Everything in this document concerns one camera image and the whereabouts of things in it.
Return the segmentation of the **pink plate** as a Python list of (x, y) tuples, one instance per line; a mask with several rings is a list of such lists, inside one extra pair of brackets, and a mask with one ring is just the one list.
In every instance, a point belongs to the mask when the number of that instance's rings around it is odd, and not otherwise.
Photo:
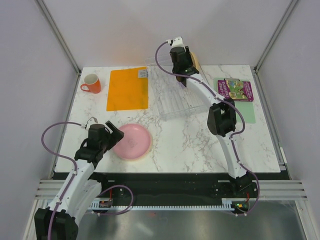
[(119, 128), (124, 137), (114, 147), (114, 153), (121, 159), (133, 160), (143, 155), (153, 145), (150, 132), (142, 125), (128, 123)]

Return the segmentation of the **purple plate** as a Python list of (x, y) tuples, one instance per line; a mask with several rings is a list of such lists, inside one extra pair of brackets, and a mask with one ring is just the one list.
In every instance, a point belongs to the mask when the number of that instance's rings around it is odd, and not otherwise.
[(185, 87), (182, 82), (178, 82), (178, 84), (182, 89)]

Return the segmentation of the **light yellow plate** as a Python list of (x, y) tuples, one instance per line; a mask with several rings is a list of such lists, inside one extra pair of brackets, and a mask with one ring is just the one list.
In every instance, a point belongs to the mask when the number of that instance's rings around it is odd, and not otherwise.
[(132, 159), (132, 160), (133, 160), (133, 161), (137, 161), (137, 160), (143, 159), (144, 157), (146, 157), (146, 156), (149, 154), (149, 152), (150, 152), (151, 150), (152, 150), (152, 149), (149, 148), (144, 154), (142, 154), (141, 156), (136, 157), (136, 158), (134, 158), (134, 159)]

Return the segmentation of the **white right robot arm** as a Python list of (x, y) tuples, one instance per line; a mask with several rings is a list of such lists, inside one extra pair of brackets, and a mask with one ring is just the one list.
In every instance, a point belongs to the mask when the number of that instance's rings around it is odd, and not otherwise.
[(202, 80), (196, 69), (189, 48), (173, 46), (170, 50), (173, 63), (172, 74), (178, 82), (192, 90), (208, 107), (207, 127), (217, 137), (227, 163), (229, 191), (235, 197), (242, 196), (247, 189), (255, 189), (251, 174), (240, 161), (235, 135), (243, 130), (236, 130), (236, 108), (231, 98), (224, 98)]

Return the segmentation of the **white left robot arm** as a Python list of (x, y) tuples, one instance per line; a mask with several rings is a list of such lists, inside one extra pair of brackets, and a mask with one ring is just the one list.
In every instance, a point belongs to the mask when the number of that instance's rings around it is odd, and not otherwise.
[(93, 200), (110, 191), (108, 182), (91, 179), (103, 155), (124, 138), (111, 121), (91, 124), (74, 158), (70, 173), (53, 200), (34, 215), (38, 240), (75, 240), (79, 224)]

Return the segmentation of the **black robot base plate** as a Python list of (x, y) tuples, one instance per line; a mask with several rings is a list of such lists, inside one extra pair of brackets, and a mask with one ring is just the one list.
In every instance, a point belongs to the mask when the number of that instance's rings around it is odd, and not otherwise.
[(101, 183), (116, 206), (204, 206), (220, 205), (223, 199), (253, 200), (258, 187), (233, 192), (226, 173), (98, 173), (92, 180)]

